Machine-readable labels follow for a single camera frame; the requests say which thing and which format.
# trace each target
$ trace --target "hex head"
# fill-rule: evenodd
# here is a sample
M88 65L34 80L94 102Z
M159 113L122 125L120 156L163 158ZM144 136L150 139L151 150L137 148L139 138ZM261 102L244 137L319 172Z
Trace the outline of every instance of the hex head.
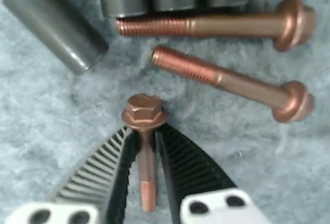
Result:
M313 36L317 15L311 6L304 5L300 0L283 0L279 3L277 12L285 16L287 25L283 35L274 40L278 51L288 51L306 43Z
M154 128L166 121L162 111L162 100L157 96L140 93L130 97L122 113L123 121L133 129Z

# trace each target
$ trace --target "white plastic part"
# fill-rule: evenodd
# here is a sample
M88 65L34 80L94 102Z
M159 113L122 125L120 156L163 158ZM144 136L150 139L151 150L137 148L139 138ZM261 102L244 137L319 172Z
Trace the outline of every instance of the white plastic part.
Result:
M192 213L191 210L205 213ZM237 188L185 197L180 218L182 224L270 224L248 194Z
M16 209L5 224L99 224L99 219L92 205L35 202Z

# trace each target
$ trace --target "threaded shank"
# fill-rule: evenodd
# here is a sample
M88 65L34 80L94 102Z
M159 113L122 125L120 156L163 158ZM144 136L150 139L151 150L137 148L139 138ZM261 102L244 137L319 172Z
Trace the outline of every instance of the threaded shank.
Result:
M155 48L152 63L167 71L206 84L217 85L221 78L220 67L162 46Z
M122 18L116 23L122 36L183 36L190 30L190 20L185 18Z

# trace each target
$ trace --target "bolt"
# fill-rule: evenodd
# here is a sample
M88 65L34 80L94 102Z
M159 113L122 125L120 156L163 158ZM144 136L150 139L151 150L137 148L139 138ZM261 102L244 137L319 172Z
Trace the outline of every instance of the bolt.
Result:
M162 46L155 48L152 63L183 77L268 105L278 122L303 120L314 109L314 97L298 81L280 87L270 85Z
M155 128L163 125L168 116L161 104L159 97L141 93L128 99L122 113L126 125L139 134L137 163L141 205L145 212L154 211L157 204Z
M122 36L270 38L280 52L306 43L315 28L314 9L300 0L283 0L276 13L117 19L117 29Z

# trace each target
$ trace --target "blue-gray fabric surface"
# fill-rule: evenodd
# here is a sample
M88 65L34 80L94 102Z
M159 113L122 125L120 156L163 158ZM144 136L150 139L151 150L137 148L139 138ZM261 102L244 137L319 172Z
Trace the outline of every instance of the blue-gray fabric surface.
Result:
M313 39L287 53L270 40L130 38L115 35L99 0L71 0L108 39L95 68L74 76L0 6L0 221L42 200L79 157L113 134L133 94L165 101L169 122L200 145L274 223L324 224L330 213L330 1L304 0L318 13ZM280 0L256 0L274 9ZM263 105L150 66L165 44L218 65L281 84L305 82L316 109L305 121L278 124ZM159 165L157 211L141 211L136 164L125 223L170 223Z

